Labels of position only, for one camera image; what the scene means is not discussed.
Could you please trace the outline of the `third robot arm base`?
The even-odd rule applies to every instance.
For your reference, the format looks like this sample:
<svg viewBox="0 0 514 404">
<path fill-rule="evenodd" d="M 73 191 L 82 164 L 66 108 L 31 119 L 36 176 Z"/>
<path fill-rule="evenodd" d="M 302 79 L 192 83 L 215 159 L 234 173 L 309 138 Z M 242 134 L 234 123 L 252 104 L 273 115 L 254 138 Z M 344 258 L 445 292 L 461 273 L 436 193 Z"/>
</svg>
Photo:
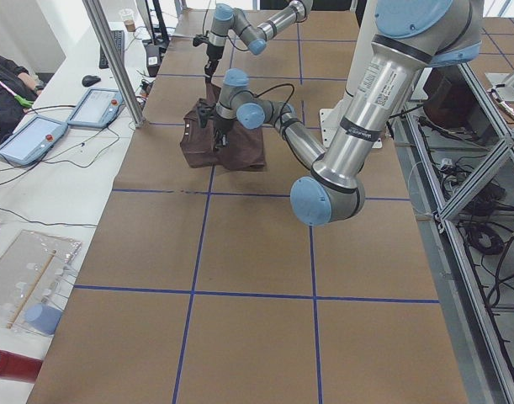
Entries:
<svg viewBox="0 0 514 404">
<path fill-rule="evenodd" d="M 499 99 L 514 103 L 514 71 L 510 73 L 489 72 L 485 75 L 490 83 L 488 92 L 494 90 Z"/>
</svg>

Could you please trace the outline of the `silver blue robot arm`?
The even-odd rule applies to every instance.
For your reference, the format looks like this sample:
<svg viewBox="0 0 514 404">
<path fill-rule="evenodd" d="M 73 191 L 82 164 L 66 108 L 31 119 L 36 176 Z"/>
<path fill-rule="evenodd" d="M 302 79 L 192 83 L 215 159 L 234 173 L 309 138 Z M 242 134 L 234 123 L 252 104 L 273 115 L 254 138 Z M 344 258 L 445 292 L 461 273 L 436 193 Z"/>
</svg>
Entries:
<svg viewBox="0 0 514 404">
<path fill-rule="evenodd" d="M 358 49 L 370 58 L 359 70 L 360 83 L 329 146 L 301 123 L 288 102 L 274 102 L 250 91 L 248 76 L 225 74 L 215 105 L 214 134 L 224 145 L 235 123 L 248 130 L 270 124 L 310 170 L 290 191 L 295 215 L 309 226 L 355 216 L 365 193 L 357 175 L 390 116 L 400 109 L 416 74 L 427 67 L 473 60 L 481 47 L 484 5 L 480 1 L 376 1 L 363 15 L 373 37 L 360 35 Z"/>
<path fill-rule="evenodd" d="M 290 1 L 289 4 L 266 21 L 257 26 L 252 25 L 245 13 L 239 8 L 232 8 L 227 4 L 217 5 L 211 24 L 211 29 L 203 35 L 193 38 L 193 45 L 201 43 L 207 45 L 208 61 L 204 67 L 204 80 L 211 82 L 224 48 L 229 39 L 229 32 L 233 31 L 255 56 L 260 55 L 267 43 L 290 25 L 304 22 L 313 7 L 310 0 Z"/>
</svg>

